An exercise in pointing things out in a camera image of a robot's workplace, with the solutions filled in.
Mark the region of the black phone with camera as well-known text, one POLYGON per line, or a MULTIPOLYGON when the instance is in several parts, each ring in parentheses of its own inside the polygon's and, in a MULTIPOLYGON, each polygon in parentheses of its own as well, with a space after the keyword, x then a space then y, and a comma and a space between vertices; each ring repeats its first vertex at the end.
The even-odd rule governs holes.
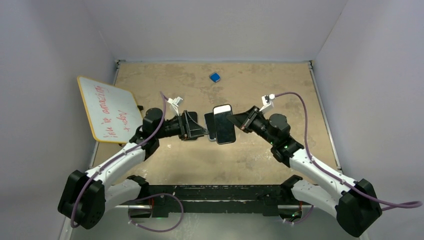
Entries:
POLYGON ((198 126, 198 114, 194 111, 185 110, 182 114, 183 122, 183 140, 184 141, 195 141, 199 137, 197 136, 201 128, 198 126))

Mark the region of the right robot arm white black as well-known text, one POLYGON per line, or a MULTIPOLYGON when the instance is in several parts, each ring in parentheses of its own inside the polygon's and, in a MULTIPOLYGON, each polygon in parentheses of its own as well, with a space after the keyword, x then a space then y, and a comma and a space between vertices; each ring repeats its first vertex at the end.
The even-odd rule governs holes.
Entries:
POLYGON ((227 119, 245 133, 256 133, 271 144, 271 153, 280 163, 292 168, 313 183, 301 178, 281 189, 280 196, 288 204, 296 200, 309 203, 330 214, 340 227, 353 237, 360 237, 381 215, 373 185, 366 179, 355 180, 309 155, 306 148, 290 135, 285 115, 274 113, 265 118, 253 106, 246 112, 231 114, 227 119))

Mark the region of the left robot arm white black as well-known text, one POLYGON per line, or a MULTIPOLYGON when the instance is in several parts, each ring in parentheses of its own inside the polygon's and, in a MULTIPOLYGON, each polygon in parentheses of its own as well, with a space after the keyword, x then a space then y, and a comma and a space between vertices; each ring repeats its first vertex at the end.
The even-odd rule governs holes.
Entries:
POLYGON ((129 176, 115 182, 136 165, 141 164, 159 148, 159 140, 177 136, 182 141, 208 135, 191 112, 165 119, 159 108, 146 111, 142 125, 129 142, 102 164, 85 172, 75 170, 66 181, 57 210, 71 220, 71 226, 93 228, 112 208, 128 201, 138 205, 149 199, 148 183, 140 176, 129 176))

